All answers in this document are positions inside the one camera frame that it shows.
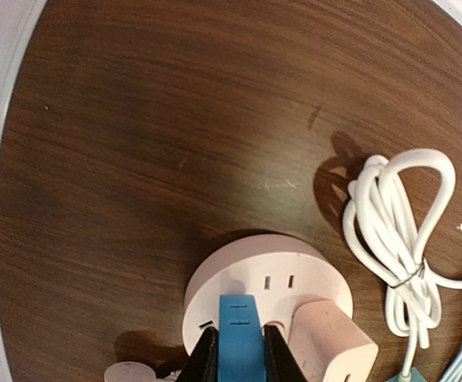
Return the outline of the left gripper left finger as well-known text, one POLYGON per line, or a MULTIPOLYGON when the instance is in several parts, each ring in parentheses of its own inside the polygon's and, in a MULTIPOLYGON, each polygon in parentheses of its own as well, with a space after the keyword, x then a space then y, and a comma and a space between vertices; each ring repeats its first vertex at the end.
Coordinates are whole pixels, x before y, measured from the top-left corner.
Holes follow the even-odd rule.
POLYGON ((216 382, 218 369, 218 330, 205 328, 178 382, 216 382))

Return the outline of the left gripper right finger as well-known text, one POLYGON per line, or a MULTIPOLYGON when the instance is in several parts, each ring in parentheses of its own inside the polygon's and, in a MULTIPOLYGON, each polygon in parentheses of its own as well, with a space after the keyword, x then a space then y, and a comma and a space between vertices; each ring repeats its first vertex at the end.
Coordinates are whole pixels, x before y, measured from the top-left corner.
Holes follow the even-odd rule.
POLYGON ((264 326, 267 382, 307 382, 286 341, 274 325, 264 326))

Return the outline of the blue plug adapter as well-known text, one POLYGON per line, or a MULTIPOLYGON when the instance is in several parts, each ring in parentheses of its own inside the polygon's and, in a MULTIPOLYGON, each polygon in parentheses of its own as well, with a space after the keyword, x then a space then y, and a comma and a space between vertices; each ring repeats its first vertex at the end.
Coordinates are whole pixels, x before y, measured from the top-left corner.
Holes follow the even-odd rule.
POLYGON ((265 382, 264 338, 252 295, 227 294, 219 300, 217 379, 265 382))

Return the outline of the small pink charger plug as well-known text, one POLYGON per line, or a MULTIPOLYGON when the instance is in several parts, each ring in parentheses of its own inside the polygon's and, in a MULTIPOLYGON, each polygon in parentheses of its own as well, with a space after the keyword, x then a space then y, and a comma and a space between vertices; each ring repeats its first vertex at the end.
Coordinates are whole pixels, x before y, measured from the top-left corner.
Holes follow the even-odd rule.
POLYGON ((288 348, 308 381, 363 382, 378 355, 378 345, 331 300, 295 312, 288 348))

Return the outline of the pink round plug adapter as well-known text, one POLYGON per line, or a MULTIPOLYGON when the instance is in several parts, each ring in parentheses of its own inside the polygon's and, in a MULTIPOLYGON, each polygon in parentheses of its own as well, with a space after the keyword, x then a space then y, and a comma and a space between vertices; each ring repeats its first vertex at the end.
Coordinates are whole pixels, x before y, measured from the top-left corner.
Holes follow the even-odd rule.
POLYGON ((343 275, 310 244, 260 234, 224 245, 192 274, 184 297, 182 343, 192 353, 204 328, 217 325, 222 295, 252 295, 261 325, 279 323, 289 338, 293 316, 309 302, 331 300, 349 318, 353 299, 343 275))

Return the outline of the teal power strip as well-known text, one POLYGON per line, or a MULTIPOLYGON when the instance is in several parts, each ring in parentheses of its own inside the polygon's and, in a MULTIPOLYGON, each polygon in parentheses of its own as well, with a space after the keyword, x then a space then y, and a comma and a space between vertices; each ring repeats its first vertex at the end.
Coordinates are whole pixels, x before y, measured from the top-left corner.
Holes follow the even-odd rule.
POLYGON ((427 382, 427 380, 421 375, 417 368, 412 367, 406 375, 399 372, 397 375, 388 379, 387 382, 427 382))

